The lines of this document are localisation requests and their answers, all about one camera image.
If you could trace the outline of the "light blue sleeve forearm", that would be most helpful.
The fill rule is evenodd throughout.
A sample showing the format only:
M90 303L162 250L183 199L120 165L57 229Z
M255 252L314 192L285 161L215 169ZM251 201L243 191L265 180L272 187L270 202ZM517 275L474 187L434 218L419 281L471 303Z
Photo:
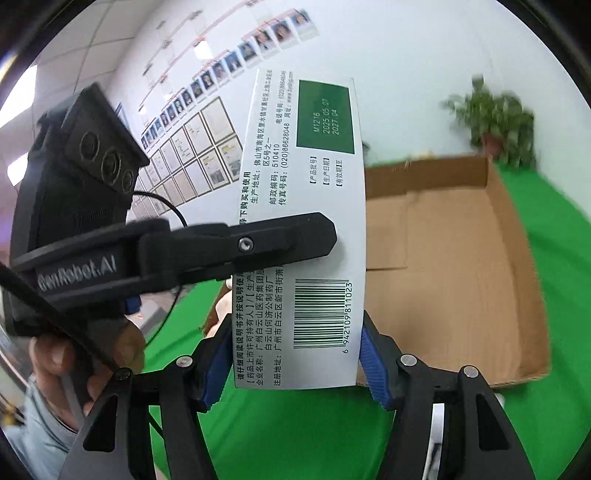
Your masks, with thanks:
M19 460L35 479L58 479L77 432L49 408L34 375L28 380L24 425L4 429Z

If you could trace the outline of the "person's left hand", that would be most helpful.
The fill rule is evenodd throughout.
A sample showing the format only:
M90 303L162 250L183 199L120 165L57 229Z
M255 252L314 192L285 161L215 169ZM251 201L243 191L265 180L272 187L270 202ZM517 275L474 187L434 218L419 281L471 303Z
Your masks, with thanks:
M111 359L118 367L140 373L144 367L144 345L142 333L128 321L113 343ZM69 378L78 369L74 346L66 339L43 335L30 341L29 356L37 387L49 409L65 425L78 430L81 423L70 408L62 384L63 378Z

